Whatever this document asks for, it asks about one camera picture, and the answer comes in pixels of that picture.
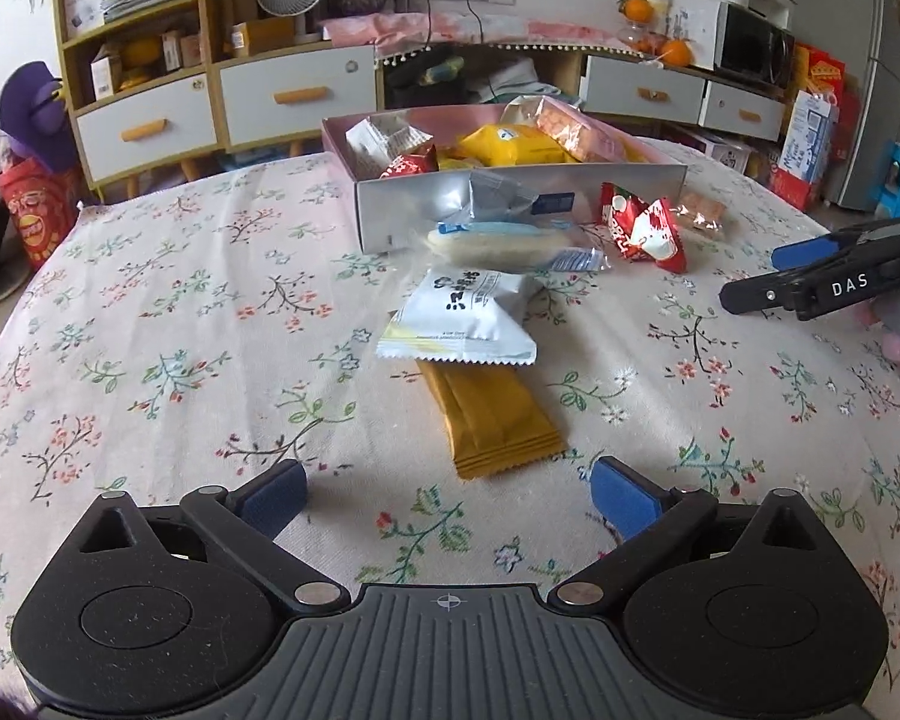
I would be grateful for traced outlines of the brown cracker clear pack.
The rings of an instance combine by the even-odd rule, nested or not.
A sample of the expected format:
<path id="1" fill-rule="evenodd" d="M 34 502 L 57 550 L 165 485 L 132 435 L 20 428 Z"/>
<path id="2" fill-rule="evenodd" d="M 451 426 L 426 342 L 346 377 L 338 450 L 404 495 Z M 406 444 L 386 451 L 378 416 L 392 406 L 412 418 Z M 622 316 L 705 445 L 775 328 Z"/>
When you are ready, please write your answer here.
<path id="1" fill-rule="evenodd" d="M 696 192 L 683 193 L 673 205 L 674 219 L 679 226 L 709 239 L 724 237 L 726 214 L 727 207 L 720 200 Z"/>

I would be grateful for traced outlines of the red white candy pack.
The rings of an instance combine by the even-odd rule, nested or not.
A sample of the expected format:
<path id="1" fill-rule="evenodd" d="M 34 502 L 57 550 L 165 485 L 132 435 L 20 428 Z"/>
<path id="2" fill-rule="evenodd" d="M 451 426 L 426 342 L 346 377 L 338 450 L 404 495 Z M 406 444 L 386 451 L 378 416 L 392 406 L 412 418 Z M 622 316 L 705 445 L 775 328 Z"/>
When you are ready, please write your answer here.
<path id="1" fill-rule="evenodd" d="M 667 199 L 644 202 L 635 193 L 605 182 L 600 202 L 601 221 L 624 260 L 653 262 L 673 275 L 688 270 L 678 224 Z"/>

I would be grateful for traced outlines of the orange snack bar pack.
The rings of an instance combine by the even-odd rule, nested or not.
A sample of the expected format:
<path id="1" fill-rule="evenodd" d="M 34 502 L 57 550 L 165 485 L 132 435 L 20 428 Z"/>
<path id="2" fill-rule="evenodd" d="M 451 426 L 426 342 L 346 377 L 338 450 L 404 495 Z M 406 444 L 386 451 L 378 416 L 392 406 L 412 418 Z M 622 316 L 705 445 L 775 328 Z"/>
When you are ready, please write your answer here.
<path id="1" fill-rule="evenodd" d="M 486 478 L 548 460 L 567 442 L 514 366 L 419 361 L 445 426 L 455 473 Z"/>

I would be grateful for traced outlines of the pink wafer pack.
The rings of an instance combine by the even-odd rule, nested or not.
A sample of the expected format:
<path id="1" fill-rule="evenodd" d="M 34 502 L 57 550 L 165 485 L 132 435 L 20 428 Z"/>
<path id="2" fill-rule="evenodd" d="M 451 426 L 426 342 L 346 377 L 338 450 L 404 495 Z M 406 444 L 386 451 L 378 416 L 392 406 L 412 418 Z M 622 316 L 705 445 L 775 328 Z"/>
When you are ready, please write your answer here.
<path id="1" fill-rule="evenodd" d="M 649 158 L 616 130 L 592 121 L 580 110 L 541 98 L 533 114 L 536 128 L 579 163 L 647 164 Z"/>

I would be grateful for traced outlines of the white monkey biscuit pack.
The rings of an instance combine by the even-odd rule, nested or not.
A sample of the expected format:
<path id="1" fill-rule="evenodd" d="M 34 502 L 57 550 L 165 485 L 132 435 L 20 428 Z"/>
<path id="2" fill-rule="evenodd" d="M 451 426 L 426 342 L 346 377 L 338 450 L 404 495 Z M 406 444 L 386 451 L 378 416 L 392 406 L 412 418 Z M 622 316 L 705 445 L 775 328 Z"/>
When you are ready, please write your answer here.
<path id="1" fill-rule="evenodd" d="M 432 266 L 377 341 L 383 359 L 532 366 L 536 341 L 523 328 L 541 291 L 530 275 Z"/>

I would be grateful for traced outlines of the small silver blue pack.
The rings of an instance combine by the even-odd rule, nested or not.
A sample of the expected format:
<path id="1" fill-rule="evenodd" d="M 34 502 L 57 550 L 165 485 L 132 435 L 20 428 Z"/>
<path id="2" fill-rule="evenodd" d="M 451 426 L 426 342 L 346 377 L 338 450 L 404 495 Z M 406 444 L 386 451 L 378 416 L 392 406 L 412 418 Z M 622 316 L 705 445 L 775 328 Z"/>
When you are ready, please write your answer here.
<path id="1" fill-rule="evenodd" d="M 539 197 L 532 188 L 489 171 L 471 171 L 468 185 L 468 218 L 473 221 L 523 220 Z"/>

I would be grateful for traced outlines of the clear blue bread pack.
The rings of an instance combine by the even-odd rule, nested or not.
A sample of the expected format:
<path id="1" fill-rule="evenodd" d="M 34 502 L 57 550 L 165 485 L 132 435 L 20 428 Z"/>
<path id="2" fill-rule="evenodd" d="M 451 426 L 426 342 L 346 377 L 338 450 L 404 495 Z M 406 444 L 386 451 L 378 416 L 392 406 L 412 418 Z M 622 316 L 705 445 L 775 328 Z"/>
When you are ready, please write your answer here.
<path id="1" fill-rule="evenodd" d="M 424 243 L 437 259 L 458 268 L 593 273 L 610 266 L 605 250 L 569 223 L 439 223 L 425 234 Z"/>

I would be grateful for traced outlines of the white text snack pack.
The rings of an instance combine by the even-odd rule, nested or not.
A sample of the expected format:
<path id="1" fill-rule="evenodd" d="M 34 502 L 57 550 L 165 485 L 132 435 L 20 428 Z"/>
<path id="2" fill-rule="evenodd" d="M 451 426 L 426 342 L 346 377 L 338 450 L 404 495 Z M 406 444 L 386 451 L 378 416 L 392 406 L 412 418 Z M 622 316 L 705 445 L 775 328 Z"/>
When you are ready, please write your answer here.
<path id="1" fill-rule="evenodd" d="M 534 127 L 539 110 L 543 104 L 543 96 L 518 96 L 507 103 L 500 114 L 499 122 L 504 125 L 529 125 Z"/>

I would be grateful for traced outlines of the yellow small snack pack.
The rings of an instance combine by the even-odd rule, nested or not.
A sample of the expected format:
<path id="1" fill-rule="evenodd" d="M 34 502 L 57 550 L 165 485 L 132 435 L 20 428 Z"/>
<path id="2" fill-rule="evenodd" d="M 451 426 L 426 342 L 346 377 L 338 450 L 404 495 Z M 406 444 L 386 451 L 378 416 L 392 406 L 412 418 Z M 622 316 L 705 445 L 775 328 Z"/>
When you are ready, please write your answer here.
<path id="1" fill-rule="evenodd" d="M 464 156 L 487 167 L 567 164 L 574 158 L 556 140 L 531 125 L 487 124 L 458 140 Z"/>

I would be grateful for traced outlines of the small red snack pack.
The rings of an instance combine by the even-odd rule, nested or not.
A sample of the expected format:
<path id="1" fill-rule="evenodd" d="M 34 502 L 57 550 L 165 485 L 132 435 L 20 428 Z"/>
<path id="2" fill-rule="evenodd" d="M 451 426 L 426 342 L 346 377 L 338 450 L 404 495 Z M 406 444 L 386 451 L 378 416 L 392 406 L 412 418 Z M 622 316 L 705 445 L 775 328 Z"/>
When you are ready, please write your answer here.
<path id="1" fill-rule="evenodd" d="M 436 145 L 425 145 L 408 153 L 401 153 L 380 174 L 382 179 L 401 176 L 419 176 L 439 171 Z"/>

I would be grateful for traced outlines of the blue white milk carton box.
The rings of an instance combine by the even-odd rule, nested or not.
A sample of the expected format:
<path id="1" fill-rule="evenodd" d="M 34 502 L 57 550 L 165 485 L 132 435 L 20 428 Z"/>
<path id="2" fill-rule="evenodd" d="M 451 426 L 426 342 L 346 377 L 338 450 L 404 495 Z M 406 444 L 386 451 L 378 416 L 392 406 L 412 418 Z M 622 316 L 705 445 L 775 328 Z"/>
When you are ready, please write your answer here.
<path id="1" fill-rule="evenodd" d="M 839 108 L 823 96 L 800 91 L 793 101 L 770 190 L 797 210 L 808 211 L 818 200 L 837 119 Z"/>

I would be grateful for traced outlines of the orange fruit lower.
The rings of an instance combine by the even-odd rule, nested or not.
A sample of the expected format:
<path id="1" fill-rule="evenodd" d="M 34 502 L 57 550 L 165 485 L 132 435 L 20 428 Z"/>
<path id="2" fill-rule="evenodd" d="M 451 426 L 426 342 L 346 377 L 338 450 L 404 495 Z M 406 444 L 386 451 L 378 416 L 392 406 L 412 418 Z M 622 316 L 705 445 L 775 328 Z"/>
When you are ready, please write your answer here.
<path id="1" fill-rule="evenodd" d="M 663 65 L 673 68 L 686 68 L 694 64 L 694 54 L 692 54 L 691 44 L 686 39 L 678 39 L 678 37 L 668 37 L 660 46 L 656 58 Z"/>

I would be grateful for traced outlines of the orange fruit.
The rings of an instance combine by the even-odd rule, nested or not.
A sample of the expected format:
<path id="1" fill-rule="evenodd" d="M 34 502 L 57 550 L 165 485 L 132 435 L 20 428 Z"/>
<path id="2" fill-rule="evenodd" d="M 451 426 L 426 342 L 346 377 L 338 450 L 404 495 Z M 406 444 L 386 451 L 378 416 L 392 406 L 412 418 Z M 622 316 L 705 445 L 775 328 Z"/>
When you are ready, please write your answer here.
<path id="1" fill-rule="evenodd" d="M 655 8 L 649 0 L 619 0 L 617 9 L 634 25 L 650 25 L 655 20 Z"/>
<path id="2" fill-rule="evenodd" d="M 694 64 L 694 54 L 692 54 L 691 44 L 686 39 L 678 39 L 678 37 L 668 37 L 660 46 L 656 58 L 663 65 L 673 68 L 686 68 Z"/>

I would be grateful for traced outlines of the pink silver cardboard box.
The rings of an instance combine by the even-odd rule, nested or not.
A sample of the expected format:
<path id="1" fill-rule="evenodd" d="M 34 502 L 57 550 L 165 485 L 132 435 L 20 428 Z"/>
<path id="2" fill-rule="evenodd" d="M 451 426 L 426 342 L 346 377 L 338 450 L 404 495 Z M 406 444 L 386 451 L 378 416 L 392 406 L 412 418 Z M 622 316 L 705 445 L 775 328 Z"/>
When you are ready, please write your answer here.
<path id="1" fill-rule="evenodd" d="M 326 119 L 323 145 L 336 158 L 336 176 L 362 252 L 388 254 L 418 247 L 437 223 L 463 211 L 475 182 L 519 199 L 543 199 L 548 210 L 562 210 L 577 224 L 600 220 L 601 187 L 606 184 L 644 200 L 678 199 L 685 185 L 684 164 L 567 104 L 556 101 L 553 107 L 582 127 L 587 161 L 385 177 L 372 171 L 347 143 L 346 133 L 362 121 L 359 114 Z"/>

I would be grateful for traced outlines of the pink cloth runner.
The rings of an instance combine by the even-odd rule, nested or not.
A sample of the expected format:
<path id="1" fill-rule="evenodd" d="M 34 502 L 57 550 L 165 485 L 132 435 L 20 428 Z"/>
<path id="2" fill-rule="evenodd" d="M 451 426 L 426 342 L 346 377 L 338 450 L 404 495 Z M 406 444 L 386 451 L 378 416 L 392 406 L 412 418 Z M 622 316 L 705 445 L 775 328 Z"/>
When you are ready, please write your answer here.
<path id="1" fill-rule="evenodd" d="M 372 46 L 379 59 L 437 44 L 462 46 L 557 46 L 631 52 L 603 29 L 523 16 L 471 15 L 451 11 L 374 13 L 322 24 L 334 47 Z"/>

